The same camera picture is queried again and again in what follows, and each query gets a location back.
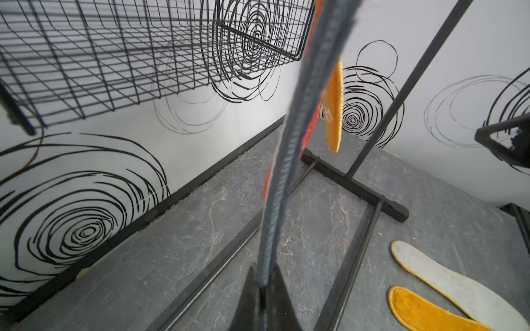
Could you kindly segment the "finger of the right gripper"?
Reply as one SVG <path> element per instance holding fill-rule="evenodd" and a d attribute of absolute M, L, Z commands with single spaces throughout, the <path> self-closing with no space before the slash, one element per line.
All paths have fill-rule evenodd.
<path fill-rule="evenodd" d="M 529 114 L 479 128 L 475 140 L 509 165 L 529 167 Z"/>

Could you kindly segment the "black garment rack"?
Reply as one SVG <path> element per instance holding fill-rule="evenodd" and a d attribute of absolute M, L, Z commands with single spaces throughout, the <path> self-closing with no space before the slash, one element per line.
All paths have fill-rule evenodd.
<path fill-rule="evenodd" d="M 160 294 L 131 330 L 227 330 L 248 269 L 257 259 L 260 191 L 280 130 L 263 136 L 214 175 L 201 177 L 143 234 L 157 267 Z M 373 207 L 317 171 L 303 175 L 285 212 L 277 261 L 294 315 L 312 330 L 345 273 Z"/>

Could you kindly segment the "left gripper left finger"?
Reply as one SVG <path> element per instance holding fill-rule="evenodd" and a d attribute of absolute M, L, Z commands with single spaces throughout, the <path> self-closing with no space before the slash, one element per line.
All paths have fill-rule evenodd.
<path fill-rule="evenodd" d="M 260 291 L 257 277 L 257 266 L 251 265 L 238 301 L 230 331 L 259 330 Z"/>

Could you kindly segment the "grey felt yellow-edged insole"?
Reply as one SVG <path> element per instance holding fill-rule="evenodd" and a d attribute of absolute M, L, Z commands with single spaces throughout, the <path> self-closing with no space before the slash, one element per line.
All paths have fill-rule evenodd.
<path fill-rule="evenodd" d="M 529 322 L 510 303 L 481 283 L 452 271 L 404 241 L 390 246 L 409 273 L 450 300 L 466 316 L 492 330 L 528 330 Z"/>

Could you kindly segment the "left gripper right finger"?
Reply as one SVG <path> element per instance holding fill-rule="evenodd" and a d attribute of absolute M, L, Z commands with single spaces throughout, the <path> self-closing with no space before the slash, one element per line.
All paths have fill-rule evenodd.
<path fill-rule="evenodd" d="M 267 330 L 302 330 L 281 274 L 274 274 L 266 288 Z"/>

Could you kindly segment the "dark grey felt insole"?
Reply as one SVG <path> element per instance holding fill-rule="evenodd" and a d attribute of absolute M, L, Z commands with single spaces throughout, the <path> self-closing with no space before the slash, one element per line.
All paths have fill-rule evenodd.
<path fill-rule="evenodd" d="M 298 82 L 277 145 L 262 216 L 257 282 L 270 283 L 277 256 L 284 212 L 304 136 L 322 93 L 356 24 L 361 1 L 325 1 L 309 47 L 304 52 Z"/>

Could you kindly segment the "white knitted insole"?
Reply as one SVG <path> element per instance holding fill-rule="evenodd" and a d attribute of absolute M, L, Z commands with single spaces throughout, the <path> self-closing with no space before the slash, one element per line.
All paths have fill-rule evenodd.
<path fill-rule="evenodd" d="M 339 151 L 342 139 L 344 89 L 342 60 L 339 59 L 321 98 L 327 143 L 332 153 Z"/>

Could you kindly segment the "orange fuzzy insole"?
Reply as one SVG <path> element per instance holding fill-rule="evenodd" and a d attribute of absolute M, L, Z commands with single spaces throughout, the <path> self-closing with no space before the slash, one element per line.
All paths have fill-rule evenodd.
<path fill-rule="evenodd" d="M 476 321 L 452 314 L 400 286 L 390 289 L 388 302 L 393 316 L 408 330 L 491 330 Z"/>

